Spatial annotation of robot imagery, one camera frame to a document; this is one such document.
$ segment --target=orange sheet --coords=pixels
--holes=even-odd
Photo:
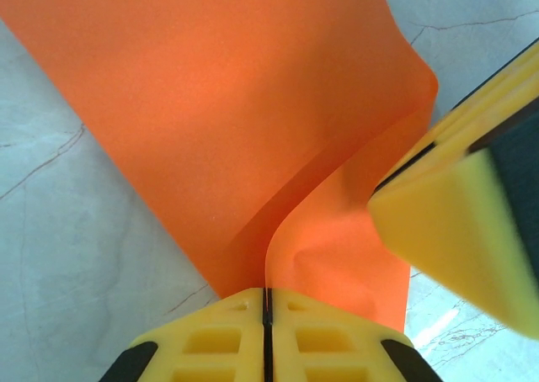
[[[267,281],[402,328],[408,267],[365,202],[437,85],[385,0],[0,0],[0,15],[219,295]]]

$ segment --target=black rubber strip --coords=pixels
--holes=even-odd
[[[539,37],[537,37],[535,40],[533,40],[524,50],[522,50],[521,52],[519,52],[516,56],[514,56],[513,58],[511,58],[509,61],[507,61],[500,69],[498,69],[495,73],[493,73],[491,76],[489,76],[483,83],[481,83],[479,86],[477,86],[475,89],[473,89],[469,94],[467,94],[460,102],[458,102],[457,104],[455,104],[455,106],[453,107],[453,109],[451,110],[454,110],[456,109],[458,106],[460,106],[461,104],[463,104],[467,99],[469,99],[482,85],[484,85],[486,82],[488,82],[490,79],[492,79],[493,77],[495,77],[496,75],[498,75],[506,66],[508,66],[511,62],[513,62],[514,60],[516,60],[519,56],[521,56],[522,54],[524,54],[528,49],[530,49],[537,41],[539,40]]]
[[[143,342],[125,350],[99,382],[137,382],[156,351],[155,342]]]
[[[467,149],[468,153],[474,153],[480,149],[487,148],[496,138],[502,136],[513,127],[516,127],[520,123],[526,121],[530,116],[536,114],[539,110],[539,97],[535,98],[533,101],[529,102],[525,107],[520,109],[518,112],[511,115],[505,121],[502,121],[496,125],[491,131],[483,135],[481,138],[478,138],[473,142]]]
[[[273,291],[262,291],[262,325],[264,326],[264,382],[273,382]]]
[[[434,142],[429,143],[425,148],[423,148],[421,151],[413,155],[408,159],[406,163],[404,163],[401,167],[399,167],[395,172],[391,173],[389,176],[387,176],[380,184],[376,186],[374,189],[374,192],[380,191],[382,188],[386,187],[392,180],[394,180],[399,174],[403,173],[406,169],[411,167],[414,163],[416,163],[419,159],[424,157],[427,153],[435,149],[436,144]]]
[[[443,382],[413,348],[395,340],[384,340],[382,346],[406,382]]]
[[[468,149],[487,148],[539,283],[539,98]]]

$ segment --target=gray marble vein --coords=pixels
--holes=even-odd
[[[539,35],[539,0],[388,0],[440,80],[434,120]],[[0,23],[0,381],[97,381],[216,300]],[[413,271],[406,333],[446,381],[534,381],[539,343]]]

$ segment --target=table surface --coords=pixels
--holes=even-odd
[[[539,0],[388,0],[439,118],[539,35]],[[97,381],[130,340],[216,300],[0,22],[0,380]],[[406,333],[446,381],[533,381],[539,343],[415,271]]]

